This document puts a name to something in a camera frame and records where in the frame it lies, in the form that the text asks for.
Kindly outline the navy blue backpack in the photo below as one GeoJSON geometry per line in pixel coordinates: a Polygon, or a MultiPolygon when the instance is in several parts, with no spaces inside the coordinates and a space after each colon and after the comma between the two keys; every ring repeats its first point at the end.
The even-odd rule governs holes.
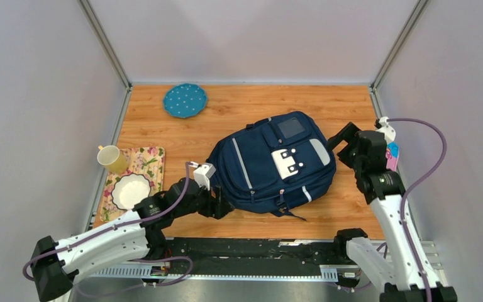
{"type": "Polygon", "coordinates": [[[234,208],[292,216],[292,209],[324,196],[336,159],[314,120],[301,111],[271,116],[221,139],[206,162],[234,208]]]}

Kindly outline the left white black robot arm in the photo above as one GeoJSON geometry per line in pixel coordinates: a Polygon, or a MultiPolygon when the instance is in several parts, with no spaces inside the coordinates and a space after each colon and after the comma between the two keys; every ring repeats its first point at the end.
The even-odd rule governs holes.
{"type": "Polygon", "coordinates": [[[23,273],[34,282],[38,299],[51,301],[112,265],[163,259],[167,253],[163,230],[176,218],[198,213],[221,219],[233,209],[220,186],[208,190],[183,178],[100,227],[60,240],[51,236],[39,239],[23,273]]]}

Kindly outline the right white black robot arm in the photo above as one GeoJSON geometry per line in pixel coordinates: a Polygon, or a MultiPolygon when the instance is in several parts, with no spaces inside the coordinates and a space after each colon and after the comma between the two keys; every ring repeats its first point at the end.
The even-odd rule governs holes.
{"type": "Polygon", "coordinates": [[[384,232],[391,260],[359,228],[337,232],[333,254],[343,264],[359,266],[379,291],[379,301],[457,301],[454,287],[442,283],[422,248],[401,176],[387,168],[387,144],[395,131],[384,120],[376,125],[376,130],[360,130],[349,122],[326,147],[332,150],[346,142],[337,157],[353,170],[357,188],[384,232]]]}

